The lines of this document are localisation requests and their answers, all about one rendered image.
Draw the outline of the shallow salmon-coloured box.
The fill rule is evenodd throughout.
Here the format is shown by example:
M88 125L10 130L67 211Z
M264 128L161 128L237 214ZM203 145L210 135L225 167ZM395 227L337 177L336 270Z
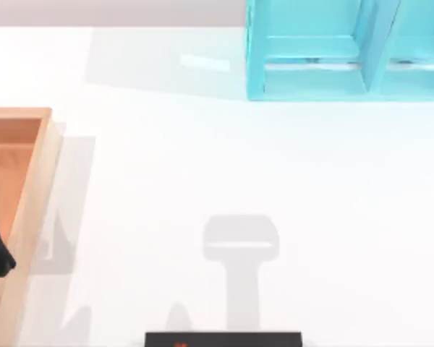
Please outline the shallow salmon-coloured box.
M0 347L13 347L61 150L50 108L0 108L0 235L17 262L0 278Z

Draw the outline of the black book with red print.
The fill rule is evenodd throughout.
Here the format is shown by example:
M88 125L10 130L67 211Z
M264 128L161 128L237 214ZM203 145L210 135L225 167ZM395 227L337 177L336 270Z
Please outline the black book with red print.
M298 332L147 332L144 347L304 347Z

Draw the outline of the light blue rack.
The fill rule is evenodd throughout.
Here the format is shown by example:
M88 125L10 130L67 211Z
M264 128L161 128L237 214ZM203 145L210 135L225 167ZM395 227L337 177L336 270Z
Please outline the light blue rack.
M246 0L246 94L434 101L434 0Z

